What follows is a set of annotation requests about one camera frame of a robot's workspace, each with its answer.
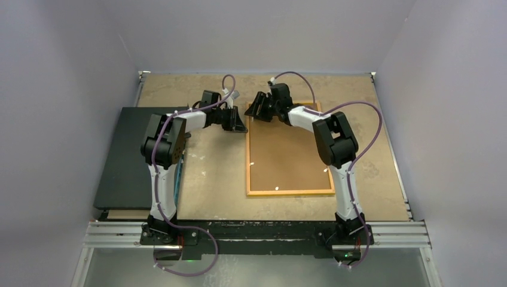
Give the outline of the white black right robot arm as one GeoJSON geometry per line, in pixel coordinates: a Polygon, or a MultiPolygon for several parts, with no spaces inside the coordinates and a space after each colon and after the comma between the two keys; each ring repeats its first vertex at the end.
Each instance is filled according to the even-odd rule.
{"type": "Polygon", "coordinates": [[[317,152],[331,172],[337,209],[332,235],[343,243],[363,237],[371,243],[371,231],[359,202],[353,171],[359,144],[342,112],[322,113],[293,102],[288,85],[273,84],[268,93],[259,91],[245,115],[256,120],[279,121],[312,132],[317,152]]]}

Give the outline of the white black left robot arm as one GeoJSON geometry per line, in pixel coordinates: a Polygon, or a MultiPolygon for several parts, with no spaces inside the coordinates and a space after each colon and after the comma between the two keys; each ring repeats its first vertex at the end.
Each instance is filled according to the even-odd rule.
{"type": "Polygon", "coordinates": [[[220,125],[227,132],[246,133],[247,128],[240,119],[234,100],[236,90],[220,93],[205,90],[194,106],[169,114],[152,114],[141,144],[141,154],[148,165],[152,204],[147,219],[146,235],[155,237],[169,245],[178,238],[176,226],[177,207],[175,202],[177,166],[181,162],[186,135],[194,130],[220,125]]]}

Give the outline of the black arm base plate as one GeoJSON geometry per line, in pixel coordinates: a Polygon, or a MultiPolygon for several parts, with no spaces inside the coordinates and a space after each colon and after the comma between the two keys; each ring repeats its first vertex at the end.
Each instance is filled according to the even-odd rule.
{"type": "Polygon", "coordinates": [[[374,243],[370,225],[352,231],[336,221],[178,220],[173,225],[149,219],[141,225],[140,244],[202,255],[308,255],[317,259],[356,260],[374,243]]]}

